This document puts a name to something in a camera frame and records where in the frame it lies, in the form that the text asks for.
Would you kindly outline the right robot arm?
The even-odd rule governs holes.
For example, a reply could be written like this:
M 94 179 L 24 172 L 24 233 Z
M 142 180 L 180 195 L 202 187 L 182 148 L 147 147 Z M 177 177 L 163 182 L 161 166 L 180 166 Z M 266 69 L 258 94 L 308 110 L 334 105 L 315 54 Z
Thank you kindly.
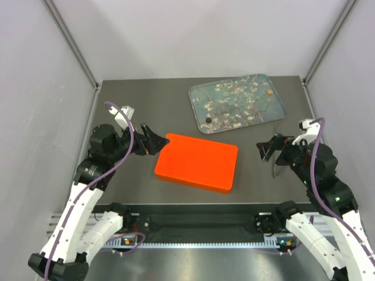
M 360 218 L 359 205 L 350 187 L 336 175 L 337 158 L 320 143 L 319 133 L 293 138 L 277 134 L 257 149 L 267 162 L 274 152 L 277 166 L 289 167 L 306 187 L 306 195 L 330 228 L 332 245 L 293 201 L 277 205 L 271 224 L 259 227 L 264 234 L 289 232 L 313 255 L 329 280 L 374 280 L 374 251 Z

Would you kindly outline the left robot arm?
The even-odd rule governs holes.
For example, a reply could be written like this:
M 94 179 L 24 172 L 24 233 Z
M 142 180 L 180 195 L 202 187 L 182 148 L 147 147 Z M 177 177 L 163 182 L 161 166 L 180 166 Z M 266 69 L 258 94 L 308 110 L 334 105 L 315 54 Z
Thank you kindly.
M 42 250 L 28 260 L 29 267 L 44 280 L 84 280 L 93 258 L 112 236 L 134 228 L 130 208 L 112 203 L 85 232 L 94 207 L 127 157 L 132 153 L 156 155 L 169 143 L 148 125 L 142 124 L 141 129 L 138 133 L 127 127 L 121 134 L 109 124 L 93 129 L 88 155 L 77 167 L 59 222 Z

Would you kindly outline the orange box lid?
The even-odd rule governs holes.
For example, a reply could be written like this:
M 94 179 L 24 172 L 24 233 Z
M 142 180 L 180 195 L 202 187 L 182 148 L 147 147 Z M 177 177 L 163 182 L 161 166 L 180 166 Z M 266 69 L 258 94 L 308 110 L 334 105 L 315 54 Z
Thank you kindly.
M 169 133 L 155 166 L 159 180 L 228 194 L 233 188 L 238 147 Z

